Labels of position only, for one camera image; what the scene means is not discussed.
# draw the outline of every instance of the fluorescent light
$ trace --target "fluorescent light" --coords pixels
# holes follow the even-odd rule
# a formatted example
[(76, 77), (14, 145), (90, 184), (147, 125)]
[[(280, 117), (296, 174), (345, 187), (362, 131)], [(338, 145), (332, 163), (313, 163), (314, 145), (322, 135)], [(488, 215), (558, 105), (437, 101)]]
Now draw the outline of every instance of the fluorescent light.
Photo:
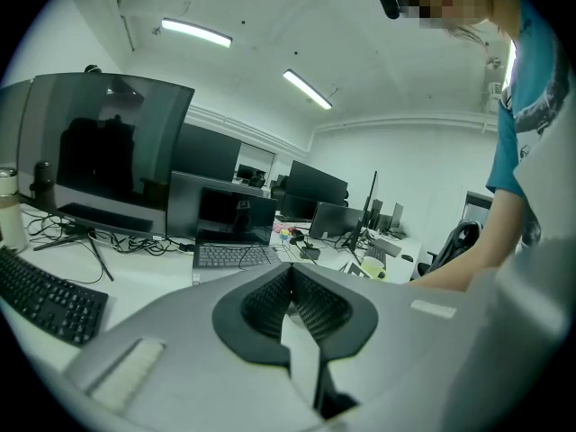
[(193, 35), (194, 37), (200, 37), (201, 39), (211, 41), (226, 48), (229, 48), (232, 44), (232, 38), (215, 31), (204, 29), (197, 25), (189, 24), (188, 22), (179, 22), (165, 18), (162, 20), (162, 27), (169, 29), (170, 31), (182, 32), (187, 33), (188, 35)]
[(314, 102), (322, 106), (324, 109), (328, 110), (332, 108), (332, 104), (330, 104), (320, 95), (320, 93), (308, 85), (299, 76), (294, 74), (291, 70), (286, 70), (284, 72), (284, 78), (293, 83), (295, 86), (298, 86), (304, 93), (306, 93), (306, 95), (308, 95)]
[(516, 60), (516, 46), (514, 42), (510, 42), (510, 51), (508, 53), (508, 64), (506, 65), (506, 76), (504, 77), (504, 88), (510, 85), (512, 79), (512, 68), (514, 67), (514, 61)]

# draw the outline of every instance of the person's arm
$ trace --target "person's arm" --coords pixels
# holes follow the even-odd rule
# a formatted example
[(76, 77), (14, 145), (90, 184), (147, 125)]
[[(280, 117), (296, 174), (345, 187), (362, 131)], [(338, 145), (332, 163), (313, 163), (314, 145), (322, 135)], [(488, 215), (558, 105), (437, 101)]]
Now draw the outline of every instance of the person's arm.
[(522, 233), (524, 203), (515, 193), (497, 190), (486, 227), (474, 246), (410, 285), (466, 291), (476, 272), (500, 266), (516, 247)]

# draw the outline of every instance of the ceiling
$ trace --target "ceiling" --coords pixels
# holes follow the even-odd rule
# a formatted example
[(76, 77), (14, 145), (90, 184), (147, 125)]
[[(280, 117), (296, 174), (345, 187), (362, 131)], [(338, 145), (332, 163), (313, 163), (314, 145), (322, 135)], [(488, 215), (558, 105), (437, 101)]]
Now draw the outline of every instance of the ceiling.
[[(486, 82), (503, 79), (508, 55), (488, 22), (480, 26), (484, 49), (415, 19), (391, 21), (378, 0), (75, 1), (111, 54), (123, 53), (121, 63), (152, 53), (166, 72), (190, 77), (197, 91), (210, 84), (310, 126), (391, 113), (481, 113)], [(229, 35), (232, 46), (158, 31), (163, 17)], [(493, 56), (502, 67), (488, 72)], [(283, 78), (288, 68), (330, 96), (333, 108), (324, 111), (290, 85)]]

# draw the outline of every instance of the laptop keyboard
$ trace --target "laptop keyboard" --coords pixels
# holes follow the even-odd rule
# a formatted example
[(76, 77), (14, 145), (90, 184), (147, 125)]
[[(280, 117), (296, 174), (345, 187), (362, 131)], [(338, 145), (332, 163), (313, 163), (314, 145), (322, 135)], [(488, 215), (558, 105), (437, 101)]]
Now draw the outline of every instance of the laptop keyboard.
[(270, 247), (201, 246), (198, 248), (199, 267), (250, 267), (280, 262), (282, 261)]
[(364, 256), (378, 259), (381, 263), (384, 264), (384, 267), (386, 267), (386, 252), (383, 249), (379, 249), (374, 245), (370, 245)]

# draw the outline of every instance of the bottle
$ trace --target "bottle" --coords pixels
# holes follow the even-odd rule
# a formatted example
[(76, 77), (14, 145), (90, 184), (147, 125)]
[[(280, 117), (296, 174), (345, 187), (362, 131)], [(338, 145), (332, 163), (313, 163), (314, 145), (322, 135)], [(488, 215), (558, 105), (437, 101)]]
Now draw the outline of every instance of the bottle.
[(20, 211), (17, 175), (15, 169), (0, 168), (0, 246), (20, 253), (28, 240)]

